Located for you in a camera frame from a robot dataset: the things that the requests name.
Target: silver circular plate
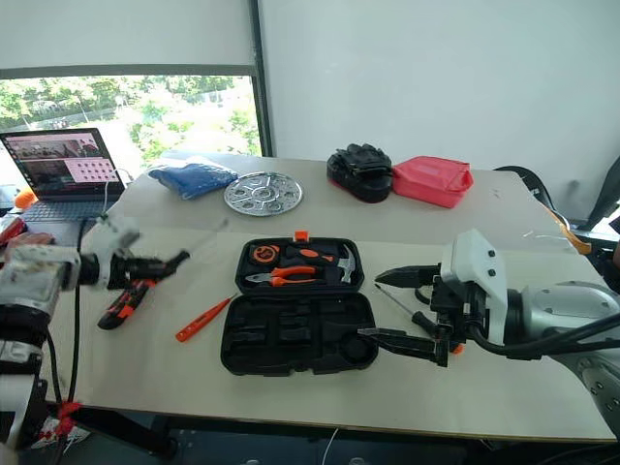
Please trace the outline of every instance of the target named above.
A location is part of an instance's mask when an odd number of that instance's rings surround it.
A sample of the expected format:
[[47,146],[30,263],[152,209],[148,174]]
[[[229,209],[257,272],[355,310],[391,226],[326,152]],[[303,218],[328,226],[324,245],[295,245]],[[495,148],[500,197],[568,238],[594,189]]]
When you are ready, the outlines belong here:
[[230,208],[253,216],[272,216],[289,211],[301,202],[301,186],[279,172],[253,172],[229,184],[224,200]]

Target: window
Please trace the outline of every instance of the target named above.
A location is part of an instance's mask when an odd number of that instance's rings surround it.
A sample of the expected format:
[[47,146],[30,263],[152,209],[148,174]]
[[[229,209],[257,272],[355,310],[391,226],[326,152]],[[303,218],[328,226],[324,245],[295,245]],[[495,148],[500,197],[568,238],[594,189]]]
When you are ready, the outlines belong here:
[[80,127],[98,128],[116,165],[133,173],[169,149],[262,154],[250,77],[0,80],[0,132]]

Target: table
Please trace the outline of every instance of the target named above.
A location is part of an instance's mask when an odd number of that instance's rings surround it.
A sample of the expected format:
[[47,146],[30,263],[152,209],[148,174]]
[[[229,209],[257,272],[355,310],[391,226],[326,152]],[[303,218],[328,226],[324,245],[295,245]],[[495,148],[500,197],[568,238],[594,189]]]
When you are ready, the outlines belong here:
[[[220,162],[228,160],[222,157]],[[466,198],[460,210],[440,210],[397,196],[390,196],[384,204],[367,205],[329,185],[319,188],[311,182],[326,184],[318,173],[323,164],[317,162],[245,158],[236,162],[235,168],[254,171],[259,167],[277,170],[281,164],[279,171],[289,173],[289,167],[298,165],[295,173],[303,176],[306,199],[279,217],[252,219],[228,210],[221,193],[183,202],[148,178],[137,180],[113,209],[138,217],[142,239],[135,252],[166,258],[180,247],[201,246],[117,330],[96,328],[115,294],[83,289],[78,401],[101,409],[375,431],[521,440],[613,439],[589,392],[572,373],[546,357],[506,360],[470,342],[463,355],[450,359],[448,369],[380,351],[376,361],[361,371],[237,377],[219,359],[223,316],[189,343],[178,343],[173,336],[179,329],[236,291],[234,270],[246,241],[288,235],[298,228],[354,239],[367,277],[360,291],[370,299],[377,325],[413,334],[421,333],[373,288],[372,278],[395,266],[437,263],[442,253],[437,242],[450,241],[476,221],[484,233],[495,236],[495,245],[501,244],[498,249],[504,254],[511,287],[570,279],[602,282],[589,263],[558,238],[550,218],[529,201],[518,178],[509,173],[476,171],[477,190],[471,194],[480,200],[479,207]],[[493,194],[495,189],[499,197]],[[322,209],[329,212],[323,220]],[[408,209],[413,219],[407,216]],[[514,210],[533,211],[514,222],[509,213]],[[488,218],[488,212],[500,216]],[[400,226],[379,227],[378,217]],[[226,227],[215,232],[224,218],[229,220]],[[362,224],[368,227],[361,229]],[[442,227],[429,227],[436,224]],[[550,237],[523,237],[523,231]],[[89,236],[84,240],[85,250],[88,241]],[[412,308],[424,310],[411,291],[402,293]],[[65,391],[73,341],[73,332],[66,328],[72,325],[73,296],[63,294],[51,332]]]

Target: red box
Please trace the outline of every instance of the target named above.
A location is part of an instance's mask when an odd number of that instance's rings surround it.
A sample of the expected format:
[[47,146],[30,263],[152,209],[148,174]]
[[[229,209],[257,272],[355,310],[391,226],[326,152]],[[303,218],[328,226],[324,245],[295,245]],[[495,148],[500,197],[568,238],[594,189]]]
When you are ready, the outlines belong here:
[[392,168],[392,188],[399,196],[454,207],[474,185],[469,163],[415,157]]

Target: table leg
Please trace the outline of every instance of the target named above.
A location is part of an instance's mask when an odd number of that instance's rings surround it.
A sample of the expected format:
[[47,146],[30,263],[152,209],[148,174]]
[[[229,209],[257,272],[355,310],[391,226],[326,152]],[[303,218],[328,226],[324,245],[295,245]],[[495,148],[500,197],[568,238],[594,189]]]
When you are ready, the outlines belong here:
[[146,428],[114,411],[84,407],[71,414],[71,418],[88,431],[151,454],[173,458],[176,453],[177,443],[173,438]]

